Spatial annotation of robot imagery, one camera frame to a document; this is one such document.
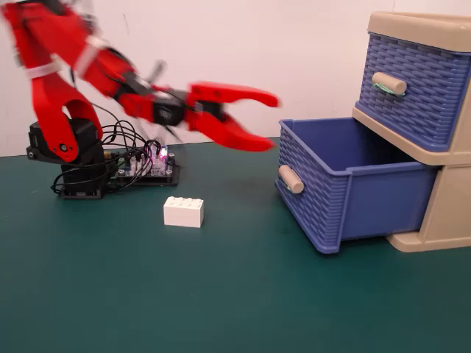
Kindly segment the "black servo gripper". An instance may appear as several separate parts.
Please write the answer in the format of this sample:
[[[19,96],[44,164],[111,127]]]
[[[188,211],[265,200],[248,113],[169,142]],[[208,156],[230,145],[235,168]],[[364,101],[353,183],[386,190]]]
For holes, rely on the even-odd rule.
[[[270,139],[246,131],[222,108],[210,112],[189,110],[185,114],[188,105],[192,106],[197,101],[223,104],[248,99],[268,107],[278,107],[280,103],[278,97],[268,91],[243,85],[196,82],[191,84],[190,93],[169,88],[154,89],[153,95],[150,118],[153,124],[178,126],[185,117],[189,130],[200,132],[213,142],[229,149],[262,152],[275,146]]]

